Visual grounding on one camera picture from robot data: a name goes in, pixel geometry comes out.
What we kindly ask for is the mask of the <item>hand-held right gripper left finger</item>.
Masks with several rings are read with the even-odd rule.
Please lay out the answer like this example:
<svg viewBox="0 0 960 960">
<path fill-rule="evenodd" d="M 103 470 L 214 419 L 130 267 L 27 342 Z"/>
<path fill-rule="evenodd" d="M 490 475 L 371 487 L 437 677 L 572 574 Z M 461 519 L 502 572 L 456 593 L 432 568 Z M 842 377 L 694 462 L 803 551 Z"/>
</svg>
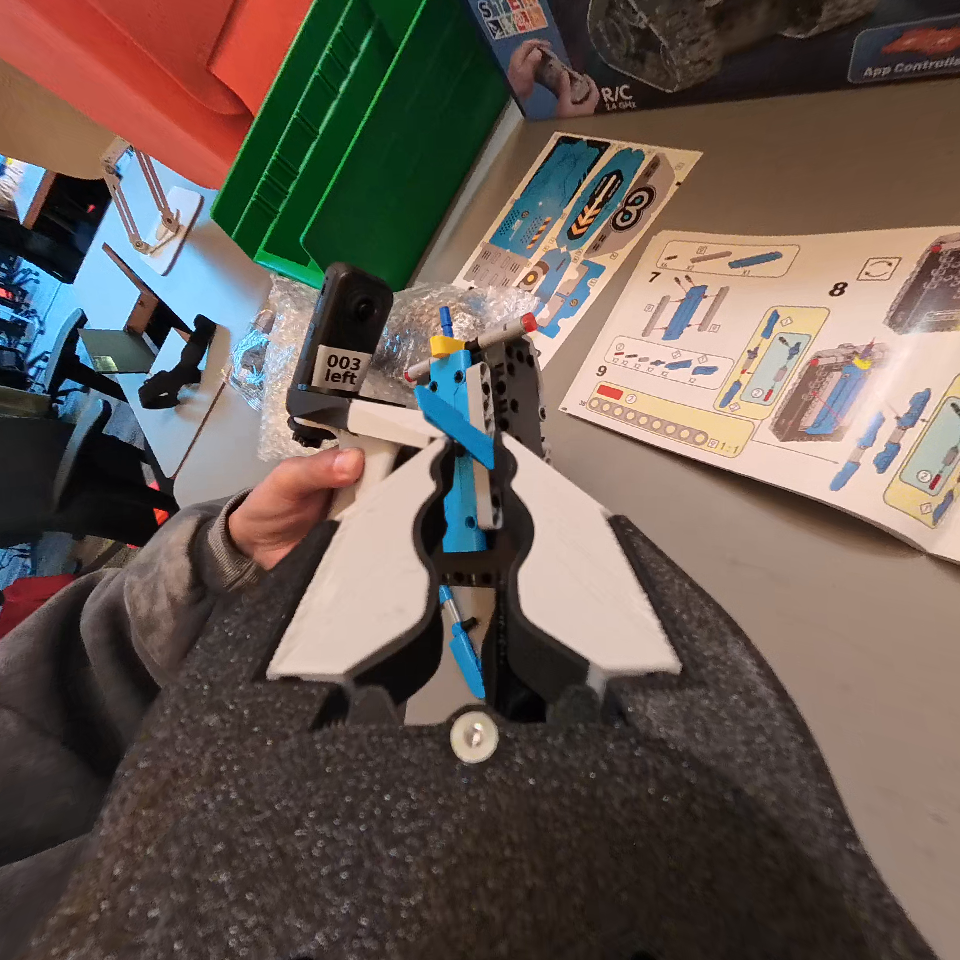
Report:
<svg viewBox="0 0 960 960">
<path fill-rule="evenodd" d="M 268 680 L 381 687 L 406 702 L 442 659 L 427 541 L 443 513 L 446 442 L 432 442 L 335 515 L 329 544 L 268 665 Z"/>
</svg>

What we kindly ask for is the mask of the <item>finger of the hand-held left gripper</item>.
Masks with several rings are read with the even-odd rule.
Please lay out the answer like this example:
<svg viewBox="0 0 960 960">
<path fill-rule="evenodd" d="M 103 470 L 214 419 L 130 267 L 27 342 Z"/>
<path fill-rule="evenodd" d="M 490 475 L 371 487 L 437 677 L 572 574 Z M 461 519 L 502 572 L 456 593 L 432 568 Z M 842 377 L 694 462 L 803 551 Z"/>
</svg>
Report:
<svg viewBox="0 0 960 960">
<path fill-rule="evenodd" d="M 340 450 L 395 454 L 403 447 L 423 450 L 447 434 L 419 410 L 375 402 L 352 402 L 338 429 Z"/>
</svg>

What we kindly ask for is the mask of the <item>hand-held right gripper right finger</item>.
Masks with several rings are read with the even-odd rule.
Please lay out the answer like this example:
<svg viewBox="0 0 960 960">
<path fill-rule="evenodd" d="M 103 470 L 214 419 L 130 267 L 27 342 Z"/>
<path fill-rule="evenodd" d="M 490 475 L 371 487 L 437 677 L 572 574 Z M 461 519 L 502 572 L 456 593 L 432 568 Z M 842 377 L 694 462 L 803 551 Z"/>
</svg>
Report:
<svg viewBox="0 0 960 960">
<path fill-rule="evenodd" d="M 679 676 L 683 666 L 621 543 L 614 516 L 511 436 L 500 443 L 511 671 L 545 702 L 574 687 Z"/>
</svg>

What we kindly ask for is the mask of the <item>large blue brick panel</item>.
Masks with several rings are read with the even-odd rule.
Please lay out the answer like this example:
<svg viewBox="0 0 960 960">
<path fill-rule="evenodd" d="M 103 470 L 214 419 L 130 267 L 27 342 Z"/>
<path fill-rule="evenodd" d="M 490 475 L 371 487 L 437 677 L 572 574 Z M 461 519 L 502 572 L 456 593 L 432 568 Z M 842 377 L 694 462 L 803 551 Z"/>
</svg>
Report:
<svg viewBox="0 0 960 960">
<path fill-rule="evenodd" d="M 489 471 L 495 468 L 496 445 L 493 436 L 470 423 L 463 414 L 444 401 L 438 391 L 427 386 L 416 386 L 414 395 L 426 421 L 461 450 L 453 454 L 456 469 L 464 459 L 472 460 Z"/>
</svg>

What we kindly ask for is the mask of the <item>black blue brick model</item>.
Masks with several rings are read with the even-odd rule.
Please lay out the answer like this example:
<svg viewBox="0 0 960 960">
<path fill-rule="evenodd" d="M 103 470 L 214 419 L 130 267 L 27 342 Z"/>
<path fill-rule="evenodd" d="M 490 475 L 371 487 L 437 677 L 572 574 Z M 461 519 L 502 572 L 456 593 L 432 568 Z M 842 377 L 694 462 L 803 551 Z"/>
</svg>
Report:
<svg viewBox="0 0 960 960">
<path fill-rule="evenodd" d="M 432 337 L 430 356 L 404 371 L 418 409 L 439 414 L 438 428 L 453 443 L 452 480 L 443 499 L 446 554 L 475 554 L 496 544 L 502 527 L 500 488 L 491 471 L 450 430 L 453 414 L 494 439 L 509 436 L 548 459 L 543 425 L 546 407 L 537 351 L 530 339 L 536 318 L 527 313 L 465 341 L 452 337 L 450 308 L 439 309 L 442 333 Z"/>
</svg>

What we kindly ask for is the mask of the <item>blue grey axle assembly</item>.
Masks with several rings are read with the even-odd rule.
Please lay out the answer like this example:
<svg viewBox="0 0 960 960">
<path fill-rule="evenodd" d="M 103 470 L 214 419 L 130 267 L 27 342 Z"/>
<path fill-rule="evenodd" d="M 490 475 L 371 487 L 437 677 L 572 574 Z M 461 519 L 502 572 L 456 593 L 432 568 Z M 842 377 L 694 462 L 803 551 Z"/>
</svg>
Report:
<svg viewBox="0 0 960 960">
<path fill-rule="evenodd" d="M 483 666 L 471 637 L 471 630 L 477 625 L 478 620 L 475 617 L 471 616 L 464 619 L 459 612 L 454 613 L 451 623 L 450 648 L 471 696 L 483 702 L 486 700 Z"/>
</svg>

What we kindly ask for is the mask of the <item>person's left forearm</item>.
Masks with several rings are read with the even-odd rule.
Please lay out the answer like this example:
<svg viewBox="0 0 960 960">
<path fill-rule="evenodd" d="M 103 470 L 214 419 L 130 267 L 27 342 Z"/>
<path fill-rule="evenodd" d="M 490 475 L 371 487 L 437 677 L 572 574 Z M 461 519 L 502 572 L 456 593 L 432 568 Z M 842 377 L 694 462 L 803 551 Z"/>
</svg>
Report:
<svg viewBox="0 0 960 960">
<path fill-rule="evenodd" d="M 2 639 L 2 885 L 66 870 L 150 706 L 217 606 L 258 581 L 229 520 L 247 490 L 178 513 L 121 568 L 86 574 Z"/>
</svg>

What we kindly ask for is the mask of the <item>grey desk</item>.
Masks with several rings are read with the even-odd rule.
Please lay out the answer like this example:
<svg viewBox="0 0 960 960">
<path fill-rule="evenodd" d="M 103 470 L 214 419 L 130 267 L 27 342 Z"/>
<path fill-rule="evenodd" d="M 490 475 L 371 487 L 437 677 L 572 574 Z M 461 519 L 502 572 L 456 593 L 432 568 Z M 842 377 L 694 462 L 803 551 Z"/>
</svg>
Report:
<svg viewBox="0 0 960 960">
<path fill-rule="evenodd" d="M 557 129 L 702 152 L 656 230 L 958 225 L 958 81 L 527 124 L 510 103 L 417 278 L 451 282 Z M 561 413 L 639 246 L 547 367 L 556 467 L 737 621 L 819 742 L 875 865 L 958 958 L 958 567 L 771 486 Z"/>
</svg>

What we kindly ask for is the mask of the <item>person's left hand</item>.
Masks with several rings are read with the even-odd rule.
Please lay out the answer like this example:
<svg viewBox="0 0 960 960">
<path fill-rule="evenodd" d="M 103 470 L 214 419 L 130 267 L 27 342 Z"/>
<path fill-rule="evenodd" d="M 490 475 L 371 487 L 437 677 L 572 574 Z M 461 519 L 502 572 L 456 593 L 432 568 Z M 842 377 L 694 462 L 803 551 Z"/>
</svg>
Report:
<svg viewBox="0 0 960 960">
<path fill-rule="evenodd" d="M 231 511 L 226 532 L 261 570 L 283 561 L 329 514 L 335 495 L 363 477 L 365 454 L 336 448 L 280 463 Z"/>
</svg>

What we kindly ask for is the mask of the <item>clear plastic bag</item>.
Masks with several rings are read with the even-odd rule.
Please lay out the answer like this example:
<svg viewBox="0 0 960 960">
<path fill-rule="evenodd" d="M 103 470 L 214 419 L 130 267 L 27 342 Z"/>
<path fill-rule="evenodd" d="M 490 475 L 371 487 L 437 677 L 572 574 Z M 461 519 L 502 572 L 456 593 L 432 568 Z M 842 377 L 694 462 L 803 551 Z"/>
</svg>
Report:
<svg viewBox="0 0 960 960">
<path fill-rule="evenodd" d="M 258 457 L 276 462 L 306 456 L 287 425 L 286 395 L 292 385 L 319 292 L 277 273 L 264 309 L 223 369 L 224 379 L 260 414 Z M 364 400 L 416 408 L 404 372 L 426 360 L 429 338 L 441 330 L 440 308 L 450 308 L 454 336 L 464 341 L 501 328 L 537 306 L 534 294 L 512 287 L 460 289 L 415 283 L 396 293 L 390 318 L 361 390 Z"/>
</svg>

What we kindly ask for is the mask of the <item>black phone stand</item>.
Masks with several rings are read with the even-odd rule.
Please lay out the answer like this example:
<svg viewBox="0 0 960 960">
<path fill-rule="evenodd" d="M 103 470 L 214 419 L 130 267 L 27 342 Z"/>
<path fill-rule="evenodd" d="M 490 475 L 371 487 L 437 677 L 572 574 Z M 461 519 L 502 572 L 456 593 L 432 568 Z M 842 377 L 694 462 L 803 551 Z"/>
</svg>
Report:
<svg viewBox="0 0 960 960">
<path fill-rule="evenodd" d="M 99 241 L 73 285 L 88 365 L 117 384 L 119 397 L 150 414 L 179 411 L 203 397 L 218 334 L 211 319 L 177 313 L 159 283 L 142 276 L 117 246 Z"/>
</svg>

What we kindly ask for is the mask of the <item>green plastic bin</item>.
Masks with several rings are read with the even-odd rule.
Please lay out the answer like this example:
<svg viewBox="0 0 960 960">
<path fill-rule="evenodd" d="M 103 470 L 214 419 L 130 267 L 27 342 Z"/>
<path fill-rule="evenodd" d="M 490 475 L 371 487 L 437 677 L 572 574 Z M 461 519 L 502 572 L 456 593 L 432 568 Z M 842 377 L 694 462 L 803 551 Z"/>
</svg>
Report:
<svg viewBox="0 0 960 960">
<path fill-rule="evenodd" d="M 404 289 L 507 99 L 464 2 L 310 2 L 211 208 L 257 265 Z"/>
</svg>

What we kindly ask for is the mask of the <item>black office chair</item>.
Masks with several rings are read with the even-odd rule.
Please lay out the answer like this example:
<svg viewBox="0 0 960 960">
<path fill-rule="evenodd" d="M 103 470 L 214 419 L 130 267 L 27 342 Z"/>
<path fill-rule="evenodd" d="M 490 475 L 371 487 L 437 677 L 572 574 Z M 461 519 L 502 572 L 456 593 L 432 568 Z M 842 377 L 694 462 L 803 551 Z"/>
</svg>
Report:
<svg viewBox="0 0 960 960">
<path fill-rule="evenodd" d="M 2 415 L 1 547 L 44 534 L 145 546 L 173 517 L 176 499 L 150 486 L 147 454 L 106 429 L 112 406 L 91 398 L 74 423 Z"/>
</svg>

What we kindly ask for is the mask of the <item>orange plastic case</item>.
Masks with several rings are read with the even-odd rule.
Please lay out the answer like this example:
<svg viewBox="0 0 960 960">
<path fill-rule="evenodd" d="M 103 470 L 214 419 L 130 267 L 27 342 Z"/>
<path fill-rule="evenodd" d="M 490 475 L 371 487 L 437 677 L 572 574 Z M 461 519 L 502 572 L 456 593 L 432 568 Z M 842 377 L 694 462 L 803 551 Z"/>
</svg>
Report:
<svg viewBox="0 0 960 960">
<path fill-rule="evenodd" d="M 2 60 L 190 182 L 221 188 L 309 1 L 3 1 Z"/>
</svg>

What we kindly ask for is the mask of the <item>robot kit box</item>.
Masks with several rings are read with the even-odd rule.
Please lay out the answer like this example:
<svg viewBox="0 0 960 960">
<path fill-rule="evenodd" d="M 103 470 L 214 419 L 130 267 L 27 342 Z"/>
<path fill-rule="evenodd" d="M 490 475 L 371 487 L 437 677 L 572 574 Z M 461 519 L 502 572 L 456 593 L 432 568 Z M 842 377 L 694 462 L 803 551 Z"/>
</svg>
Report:
<svg viewBox="0 0 960 960">
<path fill-rule="evenodd" d="M 957 1 L 466 1 L 531 121 L 956 78 Z"/>
</svg>

